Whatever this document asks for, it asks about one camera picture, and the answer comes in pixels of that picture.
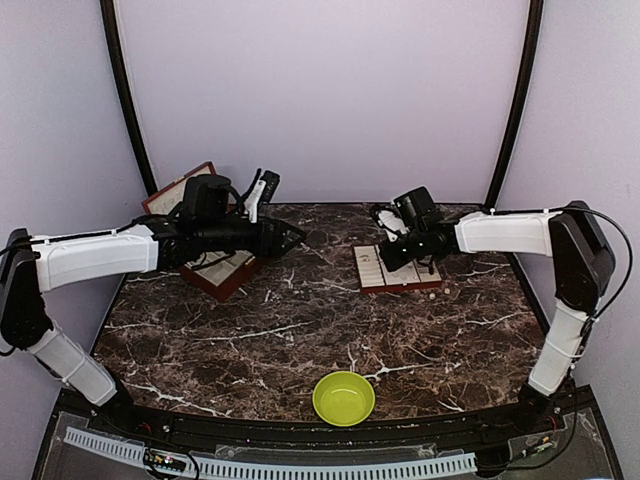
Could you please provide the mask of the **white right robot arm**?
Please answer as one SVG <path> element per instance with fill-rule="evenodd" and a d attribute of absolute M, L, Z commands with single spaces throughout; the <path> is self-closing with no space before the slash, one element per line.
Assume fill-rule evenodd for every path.
<path fill-rule="evenodd" d="M 594 326 L 630 280 L 634 250 L 625 230 L 582 200 L 552 208 L 482 207 L 446 217 L 425 187 L 370 210 L 387 238 L 384 267 L 395 272 L 414 261 L 428 268 L 450 255 L 486 252 L 546 258 L 554 310 L 546 315 L 543 346 L 519 390 L 510 424 L 534 432 L 549 416 L 557 392 L 583 357 Z"/>

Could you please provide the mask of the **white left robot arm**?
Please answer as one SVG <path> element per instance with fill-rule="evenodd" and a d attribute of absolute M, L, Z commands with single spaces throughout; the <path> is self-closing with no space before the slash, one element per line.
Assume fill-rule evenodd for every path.
<path fill-rule="evenodd" d="M 82 292 L 130 273 L 167 272 L 213 252 L 246 251 L 277 259 L 300 245 L 304 231 L 260 210 L 279 177 L 259 173 L 245 193 L 219 174 L 187 179 L 182 198 L 166 213 L 146 213 L 111 229 L 66 235 L 11 232 L 1 251 L 2 356 L 30 354 L 63 384 L 101 409 L 120 436 L 141 427 L 140 412 L 121 381 L 48 312 L 46 298 L 59 290 Z"/>

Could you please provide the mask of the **green bowl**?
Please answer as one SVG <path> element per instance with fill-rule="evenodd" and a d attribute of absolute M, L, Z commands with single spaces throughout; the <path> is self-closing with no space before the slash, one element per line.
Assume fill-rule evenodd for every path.
<path fill-rule="evenodd" d="M 337 371 L 322 377 L 314 387 L 312 404 L 319 418 L 336 427 L 365 421 L 376 405 L 371 383 L 362 375 Z"/>

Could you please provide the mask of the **black frame post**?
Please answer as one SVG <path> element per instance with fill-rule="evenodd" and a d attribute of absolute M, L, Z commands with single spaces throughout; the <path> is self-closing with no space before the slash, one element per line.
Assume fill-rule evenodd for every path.
<path fill-rule="evenodd" d="M 136 107 L 134 105 L 119 32 L 116 3 L 113 0 L 100 0 L 99 4 L 112 76 L 136 167 L 147 195 L 152 196 L 158 192 L 158 187 L 152 172 Z"/>
<path fill-rule="evenodd" d="M 543 0 L 531 0 L 529 2 L 527 23 L 513 98 L 496 164 L 484 200 L 484 207 L 487 209 L 495 208 L 498 204 L 514 152 L 533 74 L 543 11 Z"/>

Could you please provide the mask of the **brown ring earring tray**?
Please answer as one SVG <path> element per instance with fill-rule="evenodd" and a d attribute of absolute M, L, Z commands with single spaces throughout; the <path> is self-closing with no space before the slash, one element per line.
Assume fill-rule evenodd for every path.
<path fill-rule="evenodd" d="M 442 286 L 442 277 L 437 268 L 430 272 L 426 266 L 415 261 L 390 272 L 380 258 L 379 248 L 374 245 L 353 247 L 360 292 L 398 293 L 411 290 L 425 290 Z"/>

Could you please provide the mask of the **black right frame post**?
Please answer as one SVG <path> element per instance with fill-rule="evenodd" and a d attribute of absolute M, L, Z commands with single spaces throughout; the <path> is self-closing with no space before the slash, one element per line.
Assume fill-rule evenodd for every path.
<path fill-rule="evenodd" d="M 484 207 L 487 209 L 495 208 L 498 204 L 514 152 L 533 74 L 543 11 L 543 0 L 531 0 L 529 2 L 527 23 L 513 98 L 496 164 L 484 200 Z"/>

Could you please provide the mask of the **black left frame post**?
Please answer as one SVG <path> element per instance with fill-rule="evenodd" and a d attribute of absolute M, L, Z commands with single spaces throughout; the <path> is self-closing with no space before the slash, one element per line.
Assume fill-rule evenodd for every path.
<path fill-rule="evenodd" d="M 112 76 L 136 167 L 147 195 L 152 196 L 158 192 L 158 187 L 152 172 L 136 107 L 134 105 L 119 32 L 116 3 L 113 0 L 100 0 L 99 4 Z"/>

